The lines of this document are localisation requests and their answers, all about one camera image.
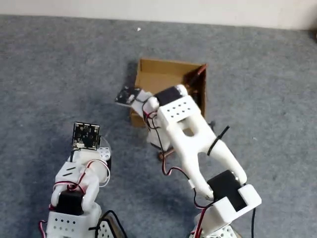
white wall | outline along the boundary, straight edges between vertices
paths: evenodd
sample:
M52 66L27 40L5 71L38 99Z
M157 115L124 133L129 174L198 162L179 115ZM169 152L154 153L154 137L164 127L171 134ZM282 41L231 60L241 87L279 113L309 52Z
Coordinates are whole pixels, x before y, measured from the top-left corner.
M317 0L0 0L0 13L283 29L317 27Z

white plastic bracket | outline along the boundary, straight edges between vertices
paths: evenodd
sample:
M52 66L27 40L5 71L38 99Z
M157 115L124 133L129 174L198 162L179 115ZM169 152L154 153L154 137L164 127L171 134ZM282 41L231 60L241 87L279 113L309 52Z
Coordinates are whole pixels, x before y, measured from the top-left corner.
M95 227L101 215L100 206L94 203L90 212L81 216L68 215L51 211L47 225L47 238L95 238Z

open box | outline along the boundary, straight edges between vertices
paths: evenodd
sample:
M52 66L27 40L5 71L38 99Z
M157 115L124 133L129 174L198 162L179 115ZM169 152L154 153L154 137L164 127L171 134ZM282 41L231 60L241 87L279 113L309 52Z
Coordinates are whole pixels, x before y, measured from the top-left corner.
M178 84L186 84L202 66L203 64L180 61L140 59L135 87L140 87L155 94ZM205 117L206 70L199 75L190 87L187 87L187 91L192 95ZM130 117L133 126L141 127L145 125L142 118L135 111L131 110Z

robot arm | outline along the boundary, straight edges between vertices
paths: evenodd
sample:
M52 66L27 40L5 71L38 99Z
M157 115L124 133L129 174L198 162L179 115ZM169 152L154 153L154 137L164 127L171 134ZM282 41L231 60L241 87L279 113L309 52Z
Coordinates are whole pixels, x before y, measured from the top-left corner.
M261 204L253 186L245 185L245 171L225 143L214 134L183 85L155 95L126 87L116 102L130 106L143 117L149 128L148 142L163 151L173 146L192 187L213 201L213 206L205 208L196 218L203 237L224 236L221 228L228 227L232 221ZM190 136L185 134L185 129L190 130ZM228 170L206 181L199 169L199 152L214 157Z
M75 123L74 150L55 177L47 238L95 238L90 228L101 216L95 199L110 179L111 166L110 146L99 147L100 139L98 125Z
M204 197L213 200L212 189L199 169L198 153L207 153L217 137L183 85L177 85L165 91L167 92L162 91L152 95L141 89L125 87L118 94L116 102L130 106L144 118L148 125L150 124L147 140L149 143L157 147L162 146L164 151L170 145L173 146L193 186ZM147 115L153 113L156 116L152 121L153 117ZM184 133L185 129L190 129L194 135L187 136ZM246 173L224 142L218 140L210 155L226 169L231 170L240 184L246 183Z

circuit board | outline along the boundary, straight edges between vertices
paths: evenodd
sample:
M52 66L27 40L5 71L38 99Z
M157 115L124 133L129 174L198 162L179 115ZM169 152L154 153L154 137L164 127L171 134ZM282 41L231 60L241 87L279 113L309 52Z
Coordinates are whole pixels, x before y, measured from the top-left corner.
M138 97L140 92L140 88L124 86L114 101L123 106L130 106L134 102L134 100L137 100L136 98Z
M97 150L99 146L99 129L96 124L75 122L72 138L74 148Z

